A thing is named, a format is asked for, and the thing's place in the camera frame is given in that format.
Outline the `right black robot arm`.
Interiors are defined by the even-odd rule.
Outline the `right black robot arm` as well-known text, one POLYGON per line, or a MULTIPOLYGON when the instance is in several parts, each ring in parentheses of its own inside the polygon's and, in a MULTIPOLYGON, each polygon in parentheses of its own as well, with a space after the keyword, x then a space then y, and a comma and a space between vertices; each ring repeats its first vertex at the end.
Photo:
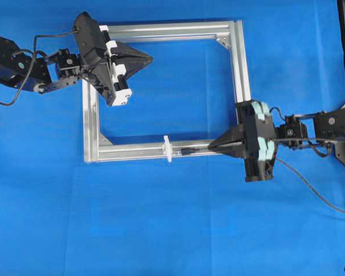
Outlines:
POLYGON ((237 124, 208 149, 242 158, 247 182, 273 178, 279 145, 293 150, 311 148, 322 158, 334 153, 345 166, 345 105, 333 112, 286 116, 280 126, 274 125, 272 109, 262 101, 239 102, 236 111, 237 124))

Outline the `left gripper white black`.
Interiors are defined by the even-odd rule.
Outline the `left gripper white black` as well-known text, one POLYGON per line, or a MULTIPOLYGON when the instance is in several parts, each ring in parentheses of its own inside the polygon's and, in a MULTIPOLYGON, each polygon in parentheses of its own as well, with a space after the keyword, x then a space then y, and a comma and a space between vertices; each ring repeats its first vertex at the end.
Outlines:
POLYGON ((127 80, 149 66, 154 58, 111 39, 108 26, 101 25, 98 29, 101 57, 83 72, 83 80, 102 95, 107 105, 126 105, 132 95, 127 80))

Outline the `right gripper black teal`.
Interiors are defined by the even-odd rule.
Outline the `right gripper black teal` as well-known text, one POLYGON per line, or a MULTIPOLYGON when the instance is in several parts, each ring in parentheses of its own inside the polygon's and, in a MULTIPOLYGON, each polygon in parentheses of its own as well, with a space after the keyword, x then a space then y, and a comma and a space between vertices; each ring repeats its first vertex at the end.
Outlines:
POLYGON ((238 123, 230 127, 208 149, 218 154, 244 159, 246 181, 273 179, 277 146, 275 127, 270 109, 265 102, 249 100, 236 104, 238 123))

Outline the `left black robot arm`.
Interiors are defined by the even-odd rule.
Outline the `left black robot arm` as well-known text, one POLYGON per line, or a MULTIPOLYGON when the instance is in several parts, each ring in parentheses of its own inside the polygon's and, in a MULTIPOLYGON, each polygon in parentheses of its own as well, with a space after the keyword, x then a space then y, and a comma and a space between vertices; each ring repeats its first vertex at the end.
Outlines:
POLYGON ((105 49, 94 65, 87 64, 68 49, 47 55, 37 49, 21 49, 14 41, 0 37, 0 84, 17 90, 10 102, 0 101, 0 105, 13 105, 22 91, 45 94, 72 86, 79 80, 90 84, 109 106, 125 105, 132 95, 127 80, 154 59, 112 40, 108 26, 101 25, 99 29, 105 49))

